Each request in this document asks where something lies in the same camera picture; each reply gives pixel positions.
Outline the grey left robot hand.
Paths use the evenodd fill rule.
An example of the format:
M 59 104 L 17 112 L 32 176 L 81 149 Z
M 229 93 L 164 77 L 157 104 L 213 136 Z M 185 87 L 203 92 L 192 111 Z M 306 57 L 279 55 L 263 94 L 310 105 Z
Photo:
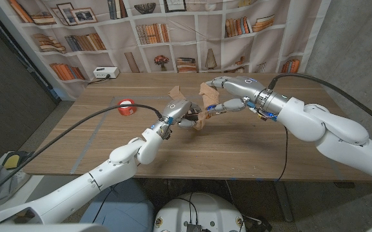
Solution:
M 167 140 L 172 132 L 171 126 L 177 124 L 181 128 L 192 128 L 197 124 L 201 111 L 194 102 L 185 99 L 172 100 L 162 111 L 162 117 L 151 126 L 151 130 L 163 140 Z

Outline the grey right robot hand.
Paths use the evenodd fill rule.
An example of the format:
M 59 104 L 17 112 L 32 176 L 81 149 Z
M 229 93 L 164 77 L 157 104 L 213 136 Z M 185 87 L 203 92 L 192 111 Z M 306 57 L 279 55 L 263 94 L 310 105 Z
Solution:
M 232 95 L 237 96 L 237 98 L 224 103 L 207 106 L 206 111 L 210 116 L 228 111 L 241 111 L 248 107 L 252 112 L 257 113 L 262 120 L 277 121 L 281 109 L 288 102 L 287 97 L 272 93 L 260 82 L 249 77 L 221 76 L 207 81 L 206 84 L 214 89 L 224 88 Z

